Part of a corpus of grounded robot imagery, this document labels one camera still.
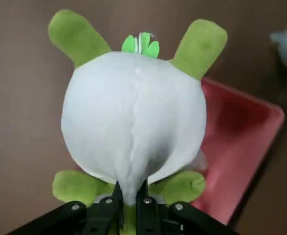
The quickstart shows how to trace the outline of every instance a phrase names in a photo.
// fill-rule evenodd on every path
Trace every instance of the brown table surface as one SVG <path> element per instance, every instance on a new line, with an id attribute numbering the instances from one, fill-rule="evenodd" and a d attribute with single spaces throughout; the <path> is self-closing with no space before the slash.
<path id="1" fill-rule="evenodd" d="M 287 82 L 268 39 L 287 27 L 287 0 L 0 0 L 0 234 L 60 205 L 53 177 L 75 168 L 60 131 L 73 65 L 46 32 L 61 8 L 84 15 L 113 50 L 130 34 L 153 32 L 162 59 L 172 58 L 193 20 L 215 21 L 229 41 L 209 74 L 287 114 Z M 244 235 L 287 234 L 287 130 L 275 149 L 239 221 Z"/>

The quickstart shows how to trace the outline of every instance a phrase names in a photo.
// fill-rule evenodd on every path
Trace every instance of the green plush foot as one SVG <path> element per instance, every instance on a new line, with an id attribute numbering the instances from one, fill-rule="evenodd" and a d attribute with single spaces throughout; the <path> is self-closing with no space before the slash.
<path id="1" fill-rule="evenodd" d="M 113 188 L 112 185 L 74 170 L 58 172 L 52 184 L 53 195 L 60 201 L 80 201 L 86 206 L 90 206 L 97 195 L 112 193 Z"/>

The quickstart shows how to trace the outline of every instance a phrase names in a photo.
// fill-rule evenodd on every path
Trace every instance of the metal screw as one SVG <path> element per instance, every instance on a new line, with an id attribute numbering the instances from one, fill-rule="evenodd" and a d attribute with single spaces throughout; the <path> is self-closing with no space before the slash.
<path id="1" fill-rule="evenodd" d="M 106 203 L 106 204 L 109 204 L 109 203 L 112 203 L 112 202 L 113 202 L 113 200 L 110 199 L 110 198 L 105 200 L 105 203 Z"/>
<path id="2" fill-rule="evenodd" d="M 144 202 L 145 204 L 150 204 L 150 203 L 152 202 L 152 199 L 149 198 L 149 197 L 146 197 L 145 199 L 143 199 L 143 202 Z"/>
<path id="3" fill-rule="evenodd" d="M 175 208 L 178 210 L 178 211 L 181 211 L 183 209 L 183 205 L 182 204 L 176 204 L 175 205 Z"/>
<path id="4" fill-rule="evenodd" d="M 74 205 L 74 206 L 71 207 L 71 209 L 72 209 L 73 211 L 78 210 L 79 208 L 80 208 L 80 206 L 79 206 L 78 204 L 76 204 L 76 205 Z"/>

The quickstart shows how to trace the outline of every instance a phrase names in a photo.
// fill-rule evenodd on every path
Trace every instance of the red plastic container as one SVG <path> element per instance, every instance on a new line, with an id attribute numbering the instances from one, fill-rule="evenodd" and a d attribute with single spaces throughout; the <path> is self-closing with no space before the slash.
<path id="1" fill-rule="evenodd" d="M 202 79 L 207 126 L 206 189 L 192 204 L 223 224 L 229 222 L 284 121 L 282 109 L 208 78 Z"/>

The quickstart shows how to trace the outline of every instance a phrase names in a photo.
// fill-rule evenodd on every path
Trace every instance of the white plush body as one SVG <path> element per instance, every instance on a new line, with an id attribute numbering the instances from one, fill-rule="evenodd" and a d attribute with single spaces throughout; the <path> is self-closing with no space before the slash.
<path id="1" fill-rule="evenodd" d="M 198 80 L 168 61 L 127 52 L 76 69 L 62 114 L 74 161 L 103 181 L 118 180 L 127 204 L 145 179 L 163 179 L 194 159 L 205 124 Z"/>

